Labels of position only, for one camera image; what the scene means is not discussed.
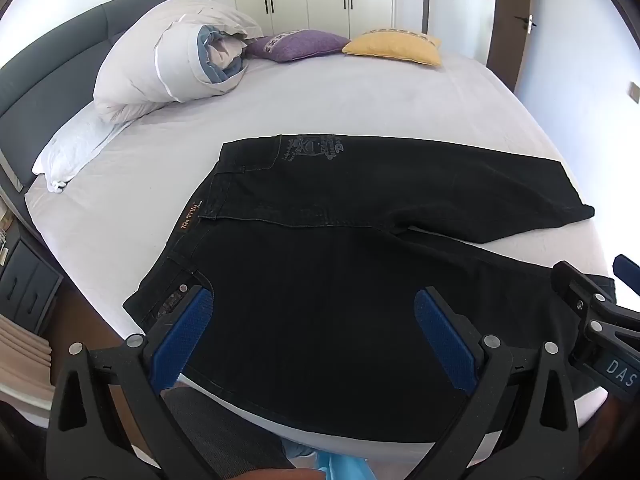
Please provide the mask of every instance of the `printed graphic on jeans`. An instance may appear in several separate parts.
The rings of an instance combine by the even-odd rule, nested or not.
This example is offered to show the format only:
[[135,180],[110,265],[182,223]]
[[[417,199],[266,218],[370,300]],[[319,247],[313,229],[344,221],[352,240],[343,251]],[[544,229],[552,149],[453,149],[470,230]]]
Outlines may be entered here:
[[289,139],[287,151],[282,158],[291,162],[298,155],[324,155],[329,160],[332,160],[343,151],[344,146],[340,137],[331,135],[296,136],[293,139]]

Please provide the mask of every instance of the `yellow cushion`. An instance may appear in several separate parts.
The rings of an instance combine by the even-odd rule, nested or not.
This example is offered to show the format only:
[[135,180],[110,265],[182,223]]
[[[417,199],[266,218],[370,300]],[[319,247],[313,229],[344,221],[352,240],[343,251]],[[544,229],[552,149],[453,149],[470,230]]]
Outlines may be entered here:
[[442,66],[438,47],[440,40],[408,30],[383,28],[357,37],[344,48],[345,54],[355,56],[392,57],[431,66]]

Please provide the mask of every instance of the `person's hand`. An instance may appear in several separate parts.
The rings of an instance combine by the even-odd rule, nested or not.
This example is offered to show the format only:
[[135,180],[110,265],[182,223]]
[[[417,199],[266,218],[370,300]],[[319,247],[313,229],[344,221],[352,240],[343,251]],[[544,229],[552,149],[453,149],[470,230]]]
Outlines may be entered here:
[[317,469],[258,469],[236,476],[232,480],[324,480]]

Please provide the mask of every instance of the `rolled duvet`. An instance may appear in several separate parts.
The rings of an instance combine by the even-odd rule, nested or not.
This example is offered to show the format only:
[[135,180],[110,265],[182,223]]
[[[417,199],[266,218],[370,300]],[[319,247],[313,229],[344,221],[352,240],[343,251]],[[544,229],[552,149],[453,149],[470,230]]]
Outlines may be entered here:
[[94,88],[110,123],[169,102],[224,94],[244,74],[242,50],[262,36],[246,14],[211,0],[167,0],[142,16],[107,54]]

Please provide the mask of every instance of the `dark nightstand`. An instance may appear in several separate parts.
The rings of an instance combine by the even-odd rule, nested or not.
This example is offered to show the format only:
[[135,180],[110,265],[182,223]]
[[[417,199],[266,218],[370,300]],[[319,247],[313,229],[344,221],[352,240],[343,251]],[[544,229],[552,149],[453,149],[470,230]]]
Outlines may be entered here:
[[42,332],[62,269],[17,218],[7,229],[0,263],[0,314],[29,332]]

